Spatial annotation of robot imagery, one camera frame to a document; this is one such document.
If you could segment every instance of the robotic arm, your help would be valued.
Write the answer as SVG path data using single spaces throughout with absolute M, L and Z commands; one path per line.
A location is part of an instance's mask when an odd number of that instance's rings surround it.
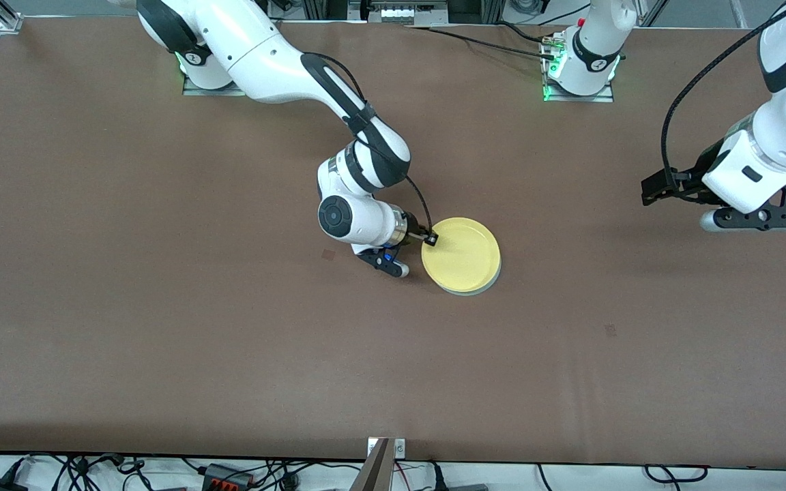
M 407 176 L 405 141 L 321 57 L 287 43 L 253 0 L 138 0 L 137 8 L 147 33 L 177 53 L 197 86 L 234 81 L 250 99 L 271 104 L 318 100 L 347 124 L 355 140 L 317 170 L 325 233 L 395 277 L 408 274 L 396 261 L 401 246 L 435 245 L 437 235 L 413 214 L 373 196 Z
M 683 198 L 720 205 L 702 217 L 709 232 L 786 229 L 786 3 L 762 32 L 759 58 L 772 93 L 751 115 L 706 149 L 690 170 L 664 168 L 642 181 L 642 202 Z M 782 192 L 780 205 L 768 201 Z
M 576 95 L 598 93 L 611 80 L 636 19 L 633 0 L 592 0 L 583 23 L 562 32 L 561 56 L 548 77 Z

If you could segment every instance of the floor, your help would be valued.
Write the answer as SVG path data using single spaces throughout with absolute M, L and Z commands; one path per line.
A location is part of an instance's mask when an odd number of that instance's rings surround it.
M 0 477 L 21 455 L 0 455 Z M 180 459 L 137 457 L 145 461 L 143 473 L 155 490 L 184 489 L 199 491 L 203 487 L 203 478 L 196 474 Z M 191 466 L 208 466 L 216 463 L 227 466 L 234 471 L 253 467 L 262 467 L 261 460 L 221 460 L 221 459 L 189 459 Z M 299 490 L 333 491 L 349 489 L 356 477 L 356 469 L 341 466 L 343 462 L 334 463 L 334 468 L 311 466 L 299 474 Z M 349 465 L 359 466 L 352 462 Z M 393 476 L 390 491 L 429 491 L 435 487 L 433 467 L 427 462 L 403 461 L 402 474 L 408 484 L 399 476 Z M 573 489 L 593 489 L 601 491 L 673 491 L 671 484 L 658 484 L 648 479 L 645 469 L 640 466 L 562 466 L 543 465 L 542 469 L 547 484 L 542 483 L 542 476 L 534 464 L 478 464 L 449 463 L 440 465 L 446 485 L 450 489 L 472 485 L 485 485 L 488 491 L 570 491 Z M 299 468 L 290 466 L 288 470 Z M 51 457 L 32 457 L 20 466 L 16 483 L 26 486 L 30 491 L 50 489 L 62 465 Z M 699 476 L 699 469 L 671 468 L 671 472 L 680 479 Z M 663 470 L 653 467 L 652 475 L 664 479 Z M 110 464 L 93 468 L 91 478 L 102 491 L 122 489 L 123 491 L 144 490 L 139 479 L 128 479 L 124 484 L 121 473 L 115 471 Z M 261 479 L 265 469 L 254 473 L 255 479 Z M 68 476 L 60 481 L 60 489 L 66 488 Z M 682 483 L 683 491 L 786 491 L 786 471 L 753 470 L 753 469 L 722 469 L 708 470 L 705 479 L 695 483 Z

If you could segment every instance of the brown tabletop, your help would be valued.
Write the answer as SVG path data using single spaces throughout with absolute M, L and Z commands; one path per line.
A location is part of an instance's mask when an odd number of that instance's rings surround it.
M 786 233 L 639 199 L 668 103 L 740 32 L 633 32 L 615 103 L 584 104 L 426 31 L 282 30 L 358 77 L 436 220 L 494 232 L 498 282 L 456 297 L 417 249 L 397 280 L 322 233 L 349 132 L 321 104 L 181 96 L 137 19 L 30 18 L 0 40 L 0 449 L 786 466 Z M 747 46 L 674 164 L 767 96 Z

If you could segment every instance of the yellow dish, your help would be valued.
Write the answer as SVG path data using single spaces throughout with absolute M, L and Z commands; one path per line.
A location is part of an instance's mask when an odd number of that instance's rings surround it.
M 496 282 L 502 267 L 496 237 L 470 218 L 447 218 L 433 227 L 435 246 L 424 243 L 424 269 L 437 285 L 455 295 L 477 295 Z

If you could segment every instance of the wire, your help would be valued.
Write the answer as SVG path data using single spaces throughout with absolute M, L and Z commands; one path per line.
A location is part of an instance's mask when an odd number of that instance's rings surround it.
M 199 472 L 199 466 L 194 466 L 193 464 L 191 464 L 191 463 L 190 463 L 190 461 L 189 461 L 189 460 L 187 460 L 187 459 L 184 459 L 184 457 L 181 457 L 181 460 L 183 460 L 183 461 L 184 461 L 184 464 L 187 464 L 187 467 L 190 467 L 190 468 L 191 468 L 191 469 L 193 469 L 194 471 L 196 471 L 196 472 Z
M 53 481 L 53 486 L 50 487 L 50 491 L 58 491 L 59 490 L 59 480 L 62 479 L 64 473 L 66 473 L 66 469 L 69 467 L 68 461 L 63 462 L 63 466 L 59 467 L 59 474 L 57 478 Z
M 327 61 L 331 61 L 334 64 L 336 64 L 338 66 L 338 68 L 342 69 L 343 72 L 345 72 L 347 74 L 347 77 L 350 78 L 350 81 L 353 84 L 353 90 L 356 90 L 356 94 L 360 97 L 360 99 L 363 102 L 366 101 L 366 98 L 363 97 L 363 95 L 362 95 L 362 90 L 360 88 L 360 84 L 356 83 L 356 77 L 353 77 L 353 74 L 350 72 L 350 70 L 347 69 L 347 66 L 345 66 L 343 63 L 341 63 L 339 60 L 337 60 L 337 59 L 335 59 L 335 58 L 333 58 L 333 57 L 331 57 L 329 55 L 325 55 L 323 53 L 306 52 L 305 54 L 312 54 L 312 55 L 314 55 L 314 56 L 316 56 L 318 58 L 322 58 L 322 59 L 325 59 Z
M 347 468 L 349 468 L 349 469 L 353 469 L 353 470 L 355 470 L 355 471 L 357 471 L 357 472 L 359 472 L 359 471 L 362 471 L 362 467 L 358 467 L 358 466 L 351 466 L 350 464 L 325 464 L 325 463 L 323 463 L 323 462 L 316 462 L 316 464 L 317 464 L 318 466 L 324 466 L 324 467 L 333 467 L 333 468 L 334 468 L 334 467 L 347 467 Z
M 554 22 L 555 20 L 559 20 L 559 19 L 565 18 L 566 16 L 570 16 L 572 14 L 576 14 L 576 13 L 580 12 L 581 10 L 586 9 L 589 6 L 590 6 L 590 4 L 587 3 L 586 5 L 582 5 L 582 6 L 578 7 L 577 9 L 572 10 L 571 12 L 566 12 L 565 14 L 562 14 L 561 16 L 556 16 L 555 18 L 550 18 L 548 20 L 539 22 L 539 24 L 536 24 L 536 25 L 548 25 L 551 22 Z
M 125 479 L 123 479 L 123 488 L 122 488 L 122 491 L 126 491 L 126 487 L 127 487 L 128 483 L 129 483 L 129 479 L 132 479 L 132 478 L 134 478 L 134 477 L 138 477 L 138 473 L 131 473 L 131 475 L 128 475 L 128 476 L 126 476 L 126 478 L 125 478 Z
M 150 479 L 146 478 L 144 474 L 141 473 L 141 467 L 137 467 L 137 469 L 135 469 L 135 475 L 138 476 L 139 481 L 141 481 L 141 484 L 143 484 L 144 487 L 147 488 L 147 491 L 155 491 L 154 487 L 150 485 Z
M 210 487 L 209 489 L 206 489 L 205 491 L 210 491 L 210 489 L 220 488 L 224 481 L 228 481 L 229 479 L 234 478 L 237 475 L 243 475 L 244 473 L 251 473 L 253 471 L 259 471 L 259 469 L 262 469 L 262 468 L 265 468 L 265 469 L 269 468 L 269 461 L 268 460 L 266 460 L 266 463 L 264 465 L 262 465 L 262 466 L 257 466 L 257 467 L 253 467 L 253 468 L 250 468 L 250 469 L 244 469 L 244 470 L 240 470 L 240 471 L 236 471 L 234 473 L 231 473 L 230 475 L 227 475 L 224 478 L 222 478 L 219 481 L 219 483 L 218 483 L 218 485 L 216 487 Z M 268 478 L 269 478 L 269 473 L 266 473 L 265 477 L 263 477 L 261 481 L 253 483 L 253 487 L 262 486 L 262 483 L 265 483 L 266 479 L 268 479 Z
M 517 48 L 512 48 L 512 47 L 508 47 L 508 46 L 502 46 L 501 44 L 494 44 L 494 43 L 489 43 L 487 41 L 475 40 L 475 38 L 469 38 L 467 36 L 461 36 L 461 35 L 455 34 L 453 32 L 436 31 L 434 29 L 431 29 L 430 27 L 416 27 L 415 29 L 421 29 L 421 30 L 424 30 L 424 31 L 435 32 L 436 34 L 444 34 L 444 35 L 450 36 L 452 38 L 458 38 L 458 40 L 464 40 L 464 41 L 468 41 L 470 43 L 475 43 L 475 44 L 483 44 L 483 46 L 490 46 L 491 48 L 496 48 L 498 50 L 505 50 L 506 52 L 512 52 L 512 53 L 517 53 L 517 54 L 522 54 L 522 55 L 527 55 L 527 56 L 533 56 L 533 57 L 541 58 L 541 59 L 554 59 L 554 57 L 552 55 L 550 55 L 550 54 L 527 52 L 526 50 L 519 50 Z
M 586 4 L 586 5 L 582 5 L 582 6 L 578 7 L 577 9 L 575 9 L 575 10 L 572 10 L 571 12 L 566 12 L 565 14 L 562 14 L 562 15 L 556 16 L 555 18 L 550 18 L 550 19 L 548 19 L 548 20 L 545 20 L 545 21 L 539 22 L 539 24 L 536 24 L 536 25 L 537 25 L 537 26 L 538 26 L 538 25 L 548 25 L 548 24 L 550 24 L 551 22 L 554 22 L 555 20 L 559 20 L 559 19 L 565 18 L 565 16 L 570 16 L 570 15 L 572 15 L 572 14 L 576 14 L 576 13 L 580 12 L 581 10 L 584 10 L 584 9 L 586 9 L 586 8 L 587 8 L 587 7 L 589 7 L 589 6 L 590 6 L 590 4 L 589 4 L 589 3 L 588 3 L 588 4 Z M 527 24 L 527 22 L 529 22 L 529 21 L 533 20 L 534 18 L 537 18 L 537 16 L 539 16 L 539 15 L 540 15 L 540 14 L 536 14 L 536 15 L 534 15 L 534 16 L 531 16 L 531 18 L 528 18 L 528 19 L 526 19 L 526 20 L 521 20 L 521 22 L 518 22 L 517 24 L 519 24 L 519 25 L 524 25 L 524 24 Z
M 754 30 L 742 36 L 742 38 L 734 42 L 732 46 L 724 50 L 723 53 L 718 54 L 717 58 L 713 59 L 711 63 L 709 63 L 708 65 L 705 66 L 705 68 L 699 71 L 699 73 L 696 74 L 696 76 L 693 77 L 693 79 L 690 80 L 690 82 L 687 83 L 687 85 L 683 89 L 681 89 L 681 92 L 678 94 L 678 96 L 675 97 L 675 99 L 671 102 L 671 105 L 669 106 L 669 110 L 667 111 L 667 115 L 665 115 L 665 120 L 663 121 L 663 130 L 660 132 L 660 154 L 663 158 L 663 167 L 665 168 L 665 170 L 671 172 L 671 165 L 669 164 L 669 155 L 667 153 L 669 123 L 671 123 L 671 116 L 675 114 L 675 109 L 678 108 L 678 106 L 681 103 L 681 100 L 683 100 L 687 96 L 687 93 L 690 93 L 690 90 L 693 90 L 693 87 L 696 87 L 696 84 L 698 84 L 699 81 L 702 80 L 703 77 L 705 77 L 705 75 L 708 75 L 708 72 L 711 72 L 715 68 L 715 66 L 720 64 L 721 61 L 726 59 L 729 55 L 733 54 L 733 52 L 735 52 L 737 49 L 742 47 L 743 44 L 745 44 L 748 41 L 751 41 L 752 38 L 758 36 L 762 31 L 765 31 L 768 27 L 770 27 L 773 24 L 776 24 L 776 22 L 780 21 L 780 19 L 783 19 L 785 17 L 786 17 L 786 10 L 784 10 L 784 12 L 781 12 L 779 15 L 771 16 L 771 18 L 768 19 L 766 22 L 755 27 Z
M 542 43 L 542 38 L 534 38 L 534 37 L 530 36 L 530 34 L 526 34 L 526 32 L 521 31 L 521 28 L 518 28 L 518 26 L 512 24 L 511 22 L 506 22 L 504 20 L 500 20 L 497 24 L 506 26 L 507 28 L 509 28 L 512 31 L 516 32 L 518 36 L 524 38 L 524 40 L 533 41 L 534 43 Z
M 539 476 L 542 476 L 542 484 L 545 485 L 545 489 L 548 491 L 554 491 L 551 489 L 551 485 L 548 484 L 548 478 L 545 477 L 545 469 L 542 468 L 542 464 L 536 464 L 536 466 L 539 467 Z
M 414 192 L 418 193 L 418 198 L 420 199 L 420 204 L 424 206 L 424 213 L 426 214 L 426 226 L 427 226 L 428 229 L 430 229 L 430 232 L 432 232 L 433 231 L 433 219 L 430 217 L 430 208 L 428 208 L 428 206 L 426 206 L 426 200 L 424 199 L 424 193 L 420 192 L 420 188 L 418 187 L 417 184 L 414 183 L 413 180 L 411 180 L 411 176 L 407 176 L 406 175 L 405 179 L 408 181 L 408 184 L 411 184 L 411 186 L 414 188 Z
M 411 491 L 411 484 L 408 483 L 408 478 L 405 477 L 405 471 L 402 470 L 402 465 L 399 462 L 396 463 L 396 470 L 399 471 L 399 475 L 402 476 L 402 481 L 405 482 L 405 489 Z
M 297 468 L 294 471 L 290 471 L 290 472 L 284 473 L 284 475 L 281 476 L 280 479 L 286 479 L 289 476 L 297 475 L 299 472 L 302 472 L 302 470 L 304 470 L 304 469 L 306 469 L 306 468 L 308 468 L 310 466 L 314 466 L 314 465 L 315 465 L 315 462 L 308 463 L 308 464 L 306 464 L 306 465 L 304 465 L 302 467 Z M 272 489 L 272 488 L 277 487 L 278 481 L 280 481 L 280 479 L 276 479 L 275 482 L 272 482 L 272 484 L 266 484 L 264 487 L 259 488 L 259 491 L 266 491 L 267 489 Z
M 651 467 L 659 467 L 659 468 L 663 469 L 663 472 L 665 472 L 665 474 L 667 476 L 669 476 L 669 478 L 668 479 L 662 479 L 662 478 L 656 477 L 655 475 L 653 475 L 651 473 Z M 671 473 L 671 471 L 668 469 L 668 467 L 661 466 L 661 465 L 656 465 L 656 466 L 646 465 L 645 466 L 645 473 L 646 473 L 646 475 L 648 475 L 648 479 L 651 479 L 651 481 L 658 482 L 659 484 L 673 484 L 675 486 L 676 491 L 681 491 L 680 484 L 688 484 L 688 483 L 693 483 L 693 482 L 699 482 L 699 481 L 702 481 L 702 479 L 705 479 L 705 478 L 708 477 L 708 467 L 699 467 L 699 468 L 702 469 L 702 473 L 700 475 L 696 476 L 696 477 L 690 477 L 690 478 L 675 477 L 675 475 L 673 473 Z

